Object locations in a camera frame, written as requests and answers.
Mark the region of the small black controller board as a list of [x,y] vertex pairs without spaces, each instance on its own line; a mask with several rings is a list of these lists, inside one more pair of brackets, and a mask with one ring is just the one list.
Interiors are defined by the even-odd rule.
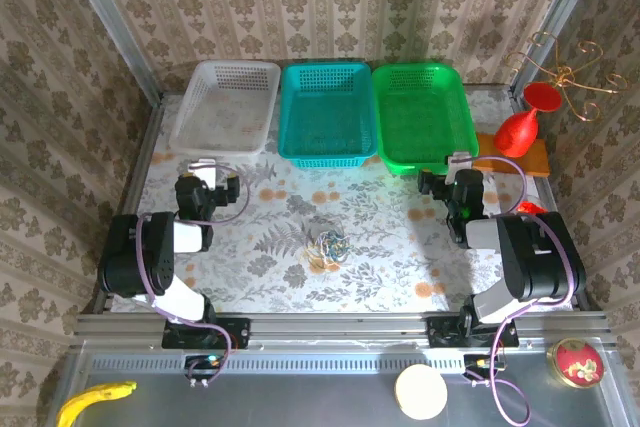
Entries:
[[191,388],[209,384],[219,375],[224,358],[215,354],[194,356],[186,360],[186,378]]
[[486,387],[490,386],[489,369],[490,359],[488,355],[480,354],[464,354],[464,372],[463,377],[473,385],[480,384]]

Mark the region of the round cream disc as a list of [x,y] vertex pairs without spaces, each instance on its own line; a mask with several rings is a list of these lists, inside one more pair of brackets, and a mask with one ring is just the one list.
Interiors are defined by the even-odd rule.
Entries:
[[448,389],[443,376],[433,367],[416,364],[404,369],[394,384],[400,410],[416,421],[431,420],[445,408]]

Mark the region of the teal plastic basket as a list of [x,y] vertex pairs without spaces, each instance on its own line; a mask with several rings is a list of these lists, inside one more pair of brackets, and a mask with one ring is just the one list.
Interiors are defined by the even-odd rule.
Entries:
[[281,79],[278,153],[300,169],[361,166],[377,152],[370,67],[292,64]]

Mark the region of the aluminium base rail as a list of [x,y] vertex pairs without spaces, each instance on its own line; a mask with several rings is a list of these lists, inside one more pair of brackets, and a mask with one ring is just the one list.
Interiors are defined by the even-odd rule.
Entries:
[[[247,327],[229,329],[235,348],[251,351],[317,350],[336,346],[362,351],[393,345],[416,350],[429,345],[429,313],[405,314],[246,314]],[[152,313],[82,315],[75,329],[75,344],[96,348],[159,349],[167,329]],[[602,312],[555,311],[529,313],[515,320],[514,331],[523,349],[548,346],[565,338],[580,338],[612,347],[616,336]]]

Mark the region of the slotted metal strip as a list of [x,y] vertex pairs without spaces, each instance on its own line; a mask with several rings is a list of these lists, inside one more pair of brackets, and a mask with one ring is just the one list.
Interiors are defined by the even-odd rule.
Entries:
[[[391,374],[411,365],[424,364],[445,375],[462,374],[462,352],[409,354],[234,354],[223,371],[235,375],[256,374]],[[186,374],[186,360],[204,355],[97,355],[89,369],[96,373]]]

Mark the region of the wooden board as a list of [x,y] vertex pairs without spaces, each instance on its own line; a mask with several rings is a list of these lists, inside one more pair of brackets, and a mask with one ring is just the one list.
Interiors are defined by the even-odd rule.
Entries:
[[[477,133],[476,137],[481,156],[499,155],[499,151],[494,147],[492,135]],[[548,154],[545,142],[542,139],[536,139],[528,152],[522,157],[515,158],[514,161],[528,176],[548,178],[550,175]],[[482,172],[517,173],[516,169],[510,164],[496,160],[474,161],[473,167]]]

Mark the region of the aluminium side rail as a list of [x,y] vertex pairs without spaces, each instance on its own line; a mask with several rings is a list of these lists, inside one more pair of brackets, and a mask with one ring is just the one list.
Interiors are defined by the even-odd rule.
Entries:
[[150,117],[146,125],[146,130],[142,138],[140,149],[134,167],[132,168],[126,188],[116,211],[117,214],[136,213],[147,172],[151,164],[152,154],[161,130],[161,123],[165,112],[166,93],[159,94],[159,101],[152,105]]
[[[508,96],[514,113],[520,113],[525,110],[523,103],[515,97],[515,94],[511,90],[508,90]],[[545,208],[551,211],[557,211],[558,207],[553,196],[549,180],[547,178],[534,177],[533,182],[536,186],[538,196],[545,204]],[[590,305],[584,291],[580,291],[574,295],[572,305],[574,310],[590,310]]]

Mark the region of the green plastic basket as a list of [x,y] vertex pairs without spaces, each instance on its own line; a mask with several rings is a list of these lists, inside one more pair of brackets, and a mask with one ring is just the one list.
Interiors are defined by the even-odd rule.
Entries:
[[460,75],[441,63],[387,64],[372,73],[378,155],[390,173],[448,173],[448,157],[479,145]]

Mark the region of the aluminium frame post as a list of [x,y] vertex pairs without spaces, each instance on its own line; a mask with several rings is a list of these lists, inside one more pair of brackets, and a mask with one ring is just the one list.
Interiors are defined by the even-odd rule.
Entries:
[[152,107],[161,103],[162,91],[139,43],[128,27],[116,0],[89,0],[127,67]]
[[[539,31],[547,32],[559,37],[562,29],[569,21],[579,0],[552,0],[549,11],[545,15]],[[516,63],[518,71],[514,74],[514,78],[510,85],[510,94],[514,100],[517,100],[523,92],[525,84],[532,81],[536,75],[538,68],[530,61],[517,56],[520,63]]]

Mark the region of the floral printed table cover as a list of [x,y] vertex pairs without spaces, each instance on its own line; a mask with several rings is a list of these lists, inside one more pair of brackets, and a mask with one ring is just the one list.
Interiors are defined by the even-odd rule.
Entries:
[[272,123],[260,154],[227,165],[248,186],[217,212],[209,251],[175,260],[220,312],[449,311],[501,277],[496,252],[456,246],[444,205],[378,156],[298,169],[279,155]]

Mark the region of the round red tin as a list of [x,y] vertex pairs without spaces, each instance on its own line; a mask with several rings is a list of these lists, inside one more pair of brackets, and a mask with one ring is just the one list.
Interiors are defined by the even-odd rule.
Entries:
[[566,338],[555,343],[547,352],[547,360],[554,375],[575,389],[595,387],[606,372],[596,348],[578,338]]

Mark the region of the yellow banana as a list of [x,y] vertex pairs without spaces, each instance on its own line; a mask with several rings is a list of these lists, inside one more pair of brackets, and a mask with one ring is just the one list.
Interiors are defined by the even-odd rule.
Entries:
[[56,416],[56,427],[72,427],[79,415],[89,406],[126,398],[136,389],[135,381],[105,383],[86,389],[62,405]]

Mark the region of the red plastic goblet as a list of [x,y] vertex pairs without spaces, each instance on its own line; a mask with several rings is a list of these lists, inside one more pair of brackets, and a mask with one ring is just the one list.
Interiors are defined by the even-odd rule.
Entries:
[[527,109],[510,116],[494,136],[494,147],[510,158],[524,156],[537,138],[538,113],[551,113],[562,105],[560,92],[548,83],[532,82],[523,91]]

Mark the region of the white plastic basket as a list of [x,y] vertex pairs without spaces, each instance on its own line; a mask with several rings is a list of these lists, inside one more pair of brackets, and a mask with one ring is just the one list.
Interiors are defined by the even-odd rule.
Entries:
[[195,68],[169,146],[199,157],[253,156],[266,145],[281,68],[270,62],[207,60]]

